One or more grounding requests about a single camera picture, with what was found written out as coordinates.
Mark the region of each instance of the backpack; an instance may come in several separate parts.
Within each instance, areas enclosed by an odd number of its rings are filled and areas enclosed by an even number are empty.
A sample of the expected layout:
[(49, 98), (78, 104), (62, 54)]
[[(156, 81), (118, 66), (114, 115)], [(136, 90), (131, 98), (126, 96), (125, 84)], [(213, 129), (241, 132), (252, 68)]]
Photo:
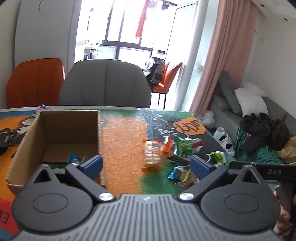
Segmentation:
[(165, 60), (157, 57), (150, 57), (146, 61), (146, 68), (144, 70), (144, 76), (146, 77), (148, 84), (151, 88), (158, 85), (163, 80), (165, 72)]

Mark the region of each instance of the chair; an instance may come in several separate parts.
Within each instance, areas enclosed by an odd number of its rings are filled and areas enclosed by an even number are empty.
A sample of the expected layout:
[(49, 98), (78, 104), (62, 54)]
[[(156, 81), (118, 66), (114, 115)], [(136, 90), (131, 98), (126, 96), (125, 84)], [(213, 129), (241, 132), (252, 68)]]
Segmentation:
[(65, 74), (59, 58), (42, 58), (20, 63), (6, 86), (8, 108), (54, 106)]
[(168, 63), (165, 64), (166, 72), (164, 74), (164, 80), (160, 81), (158, 85), (153, 87), (154, 93), (159, 93), (158, 97), (158, 105), (160, 100), (160, 94), (165, 94), (165, 101), (166, 101), (166, 95), (170, 89), (170, 86), (172, 85), (172, 82), (179, 70), (179, 68), (182, 66), (182, 63), (174, 64), (174, 63)]
[(63, 83), (61, 105), (150, 108), (151, 89), (140, 67), (119, 60), (85, 59)]

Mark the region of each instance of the blue gripper pad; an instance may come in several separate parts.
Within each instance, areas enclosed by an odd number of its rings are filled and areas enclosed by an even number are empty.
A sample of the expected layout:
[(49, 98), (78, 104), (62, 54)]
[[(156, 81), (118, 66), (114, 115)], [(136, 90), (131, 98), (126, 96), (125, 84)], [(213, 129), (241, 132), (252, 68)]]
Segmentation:
[(98, 176), (102, 169), (103, 157), (101, 155), (95, 155), (93, 158), (79, 166), (79, 170), (92, 180)]
[(215, 169), (213, 165), (201, 159), (197, 155), (194, 155), (190, 158), (189, 164), (190, 170), (199, 180), (205, 178)]

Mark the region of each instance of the white pillow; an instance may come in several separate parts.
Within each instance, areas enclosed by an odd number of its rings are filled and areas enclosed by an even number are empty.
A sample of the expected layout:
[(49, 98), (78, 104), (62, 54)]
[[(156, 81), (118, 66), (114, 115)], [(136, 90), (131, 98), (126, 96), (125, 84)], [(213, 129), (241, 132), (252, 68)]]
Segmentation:
[(259, 96), (262, 96), (262, 97), (268, 97), (266, 91), (260, 89), (258, 86), (252, 84), (251, 82), (246, 81), (242, 85), (243, 85), (243, 87), (245, 89), (247, 89), (253, 95), (259, 95)]
[(253, 95), (244, 88), (236, 89), (234, 93), (242, 108), (243, 117), (252, 113), (255, 113), (257, 117), (261, 112), (268, 114), (266, 104), (261, 96)]

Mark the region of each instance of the person's hand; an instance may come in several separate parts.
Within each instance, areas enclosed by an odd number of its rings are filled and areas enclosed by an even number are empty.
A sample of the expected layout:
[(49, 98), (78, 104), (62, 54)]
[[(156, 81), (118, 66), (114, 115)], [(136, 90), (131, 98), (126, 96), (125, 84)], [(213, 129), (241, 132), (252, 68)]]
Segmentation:
[[(296, 205), (296, 195), (294, 195), (293, 204)], [(280, 213), (278, 221), (276, 223), (276, 226), (277, 226), (276, 233), (277, 234), (285, 231), (286, 229), (288, 229), (289, 227), (291, 227), (293, 225), (291, 222), (289, 222), (290, 218), (291, 218), (291, 214), (288, 213), (281, 205), (281, 213)], [(290, 233), (290, 230), (288, 230), (287, 232), (284, 232), (283, 234), (281, 234), (281, 236), (287, 236), (289, 233)]]

